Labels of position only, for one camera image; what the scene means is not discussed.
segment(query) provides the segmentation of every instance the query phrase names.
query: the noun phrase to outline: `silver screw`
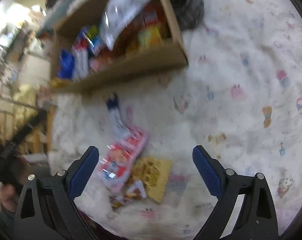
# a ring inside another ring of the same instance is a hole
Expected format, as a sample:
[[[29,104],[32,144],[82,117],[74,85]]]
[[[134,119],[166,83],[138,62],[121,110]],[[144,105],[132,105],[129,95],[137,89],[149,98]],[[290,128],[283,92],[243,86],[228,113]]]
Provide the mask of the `silver screw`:
[[[259,179],[264,179],[264,175],[263,175],[262,173],[258,173],[258,174],[257,174],[257,177],[258,177]]]
[[[227,175],[232,176],[234,174],[234,170],[232,170],[232,169],[226,169],[226,173],[227,173]]]
[[[36,177],[35,175],[31,174],[28,176],[28,180],[33,180],[35,177]]]
[[[58,176],[62,177],[62,176],[64,176],[64,174],[66,174],[66,171],[65,170],[59,170],[57,172],[57,174],[58,174]]]

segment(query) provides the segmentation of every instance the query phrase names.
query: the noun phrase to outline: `cardboard box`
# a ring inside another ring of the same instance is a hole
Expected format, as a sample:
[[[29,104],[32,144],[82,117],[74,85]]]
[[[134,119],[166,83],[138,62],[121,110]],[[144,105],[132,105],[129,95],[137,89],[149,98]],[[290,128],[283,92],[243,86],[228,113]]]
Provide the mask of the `cardboard box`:
[[[55,28],[51,61],[51,77],[60,69],[59,55],[62,48],[71,50],[80,29],[99,23],[108,0],[89,0]],[[141,74],[183,67],[188,64],[182,37],[170,0],[159,0],[166,14],[171,37],[163,43],[137,55],[123,56],[106,70],[94,73],[54,92],[69,93],[93,90],[117,82],[127,81]]]

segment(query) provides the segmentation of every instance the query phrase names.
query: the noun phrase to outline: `clear plastic bag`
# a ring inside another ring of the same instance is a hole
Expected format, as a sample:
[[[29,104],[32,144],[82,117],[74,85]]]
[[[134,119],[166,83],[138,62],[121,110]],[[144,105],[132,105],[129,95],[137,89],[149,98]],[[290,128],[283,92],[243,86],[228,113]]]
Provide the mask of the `clear plastic bag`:
[[[120,33],[151,0],[109,0],[100,23],[100,35],[113,50]]]

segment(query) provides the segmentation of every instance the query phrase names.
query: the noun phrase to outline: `blue gripper pad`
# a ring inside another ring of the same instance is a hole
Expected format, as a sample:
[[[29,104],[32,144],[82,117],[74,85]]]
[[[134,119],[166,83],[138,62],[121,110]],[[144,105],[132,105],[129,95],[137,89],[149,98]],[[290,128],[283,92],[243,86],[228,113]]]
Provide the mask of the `blue gripper pad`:
[[[210,194],[219,199],[223,193],[223,183],[221,182],[221,177],[223,177],[224,181],[224,175],[221,174],[221,172],[223,172],[224,168],[218,160],[212,159],[201,145],[196,146],[193,149],[192,157],[193,162],[198,169]]]
[[[67,176],[68,197],[70,200],[73,201],[82,194],[98,161],[99,150],[94,146],[90,146],[79,160],[71,164],[67,170],[69,174]]]

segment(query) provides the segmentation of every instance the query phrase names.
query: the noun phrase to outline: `white tablecloth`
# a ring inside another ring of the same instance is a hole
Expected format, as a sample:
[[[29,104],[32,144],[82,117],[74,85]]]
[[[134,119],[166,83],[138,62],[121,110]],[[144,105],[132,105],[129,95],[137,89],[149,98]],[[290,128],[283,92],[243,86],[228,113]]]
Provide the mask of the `white tablecloth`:
[[[204,4],[203,22],[183,33],[189,67],[59,96],[53,171],[66,169],[90,145],[105,157],[114,134],[103,95],[112,91],[123,120],[151,134],[142,155],[173,160],[161,204],[146,199],[113,212],[95,174],[75,200],[92,219],[128,239],[192,239],[200,230],[216,198],[192,162],[198,144],[225,168],[265,175],[280,234],[302,205],[302,19],[289,0]],[[236,215],[224,235],[235,221]]]

